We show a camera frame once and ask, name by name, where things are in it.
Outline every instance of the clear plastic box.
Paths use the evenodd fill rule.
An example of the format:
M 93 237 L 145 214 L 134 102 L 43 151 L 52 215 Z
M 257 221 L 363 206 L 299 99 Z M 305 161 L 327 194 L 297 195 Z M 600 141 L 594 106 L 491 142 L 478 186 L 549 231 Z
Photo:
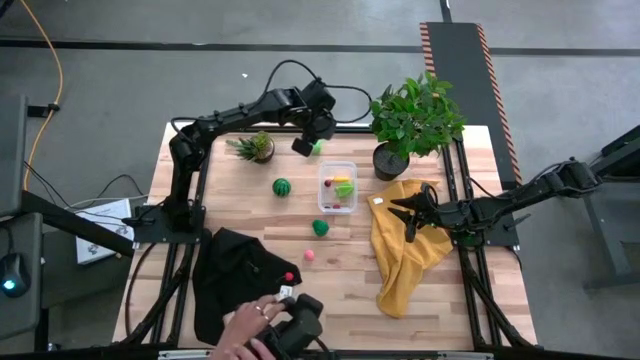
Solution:
M 325 181 L 335 177 L 347 177 L 353 185 L 353 192 L 345 197 L 336 195 L 336 186 L 346 182 L 334 182 L 325 186 Z M 324 161 L 318 170 L 318 207 L 325 214 L 348 215 L 358 205 L 358 168 L 350 161 Z

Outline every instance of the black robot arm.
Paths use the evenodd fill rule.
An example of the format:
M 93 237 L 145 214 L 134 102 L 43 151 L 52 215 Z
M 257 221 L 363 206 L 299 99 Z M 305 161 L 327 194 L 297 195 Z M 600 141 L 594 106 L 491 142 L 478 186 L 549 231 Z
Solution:
M 413 241 L 416 229 L 425 225 L 448 229 L 454 236 L 461 233 L 473 235 L 491 228 L 504 215 L 556 196 L 578 198 L 593 192 L 600 183 L 587 164 L 569 160 L 500 195 L 441 205 L 435 189 L 424 183 L 421 192 L 406 199 L 391 200 L 412 212 L 396 208 L 389 208 L 389 211 L 407 224 L 405 235 L 408 242 Z
M 284 126 L 292 123 L 302 130 L 292 148 L 309 156 L 318 139 L 330 139 L 335 132 L 335 120 L 330 111 L 335 99 L 319 79 L 311 81 L 302 91 L 296 87 L 265 92 L 250 104 L 203 116 L 178 130 L 169 142 L 173 160 L 171 193 L 164 200 L 162 212 L 167 226 L 174 232 L 190 232 L 196 226 L 188 202 L 191 177 L 200 169 L 213 141 L 230 131 L 250 127 L 259 122 Z

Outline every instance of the orange cable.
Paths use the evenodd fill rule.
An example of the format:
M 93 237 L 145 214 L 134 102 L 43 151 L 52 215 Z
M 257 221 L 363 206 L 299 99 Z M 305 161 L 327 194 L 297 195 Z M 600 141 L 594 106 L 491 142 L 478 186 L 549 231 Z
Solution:
M 60 101 L 60 96 L 62 95 L 62 87 L 64 86 L 64 73 L 62 72 L 62 65 L 60 65 L 60 59 L 58 59 L 58 53 L 56 53 L 56 49 L 53 48 L 53 44 L 51 44 L 51 40 L 49 40 L 49 36 L 47 36 L 47 32 L 44 31 L 44 29 L 42 28 L 42 25 L 40 25 L 40 22 L 38 21 L 38 18 L 36 18 L 36 16 L 31 11 L 31 8 L 29 8 L 29 5 L 27 5 L 25 0 L 20 0 L 20 2 L 22 3 L 22 6 L 24 6 L 25 10 L 27 10 L 27 12 L 29 13 L 29 16 L 31 16 L 31 19 L 33 20 L 33 22 L 36 24 L 36 26 L 40 30 L 40 33 L 44 37 L 44 40 L 47 42 L 47 45 L 49 45 L 49 49 L 51 49 L 53 58 L 55 59 L 56 65 L 58 66 L 58 78 L 59 78 L 58 93 L 56 94 L 56 99 L 53 101 L 54 104 L 58 105 L 58 101 Z M 40 127 L 40 131 L 38 131 L 38 135 L 36 135 L 36 139 L 34 140 L 33 146 L 31 147 L 31 153 L 29 154 L 29 160 L 27 161 L 27 164 L 29 164 L 29 166 L 31 166 L 31 163 L 33 162 L 33 157 L 36 153 L 36 149 L 38 148 L 40 137 L 42 136 L 44 129 L 47 127 L 47 125 L 49 125 L 49 122 L 53 117 L 53 113 L 54 111 L 49 109 L 49 115 L 47 115 L 46 120 L 44 121 L 44 123 L 42 123 L 42 126 Z M 25 190 L 29 189 L 30 176 L 31 176 L 31 171 L 29 171 L 29 169 L 27 168 L 24 175 L 24 185 L 23 185 Z

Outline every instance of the gray floor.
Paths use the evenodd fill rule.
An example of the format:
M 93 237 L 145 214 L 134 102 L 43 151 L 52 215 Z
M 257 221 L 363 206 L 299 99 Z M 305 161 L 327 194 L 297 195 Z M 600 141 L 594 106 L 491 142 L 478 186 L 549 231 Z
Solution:
M 175 2 L 31 0 L 58 39 L 255 44 L 418 45 L 417 23 L 442 19 L 436 0 L 327 2 Z M 481 23 L 490 46 L 640 48 L 640 2 L 633 0 L 451 0 L 454 21 Z M 16 3 L 0 36 L 38 38 Z M 66 86 L 61 111 L 34 163 L 69 201 L 92 197 L 116 175 L 149 188 L 165 122 L 254 99 L 272 66 L 307 63 L 327 82 L 373 94 L 423 69 L 420 54 L 154 52 L 61 50 Z M 496 57 L 520 166 L 529 178 L 569 156 L 591 159 L 638 124 L 640 58 Z M 295 67 L 278 86 L 306 84 Z M 51 100 L 57 86 L 47 50 L 0 48 L 0 91 Z M 363 100 L 340 94 L 348 118 Z M 32 141 L 40 120 L 29 120 Z M 39 184 L 34 191 L 44 194 Z M 120 184 L 111 195 L 133 195 Z M 527 212 L 518 234 L 527 293 L 541 345 L 555 350 L 640 357 L 640 286 L 587 294 L 582 282 L 607 274 L 584 205 L 551 200 Z M 52 312 L 52 339 L 68 347 L 107 344 L 122 289 Z M 109 308 L 112 318 L 93 309 Z M 20 339 L 0 351 L 19 351 Z

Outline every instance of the black plant pot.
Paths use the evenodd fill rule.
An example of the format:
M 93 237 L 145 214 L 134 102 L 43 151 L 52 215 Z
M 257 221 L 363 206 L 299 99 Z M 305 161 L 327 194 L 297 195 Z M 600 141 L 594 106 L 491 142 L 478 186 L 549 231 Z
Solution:
M 273 139 L 271 139 L 271 152 L 269 153 L 269 155 L 267 155 L 267 157 L 263 159 L 255 159 L 253 160 L 253 162 L 256 164 L 266 164 L 269 161 L 271 161 L 271 159 L 273 158 L 273 154 L 275 153 L 276 153 L 276 143 L 273 141 Z
M 387 149 L 387 143 L 380 144 L 373 151 L 373 167 L 376 177 L 382 181 L 391 181 L 409 167 L 409 159 L 404 160 Z

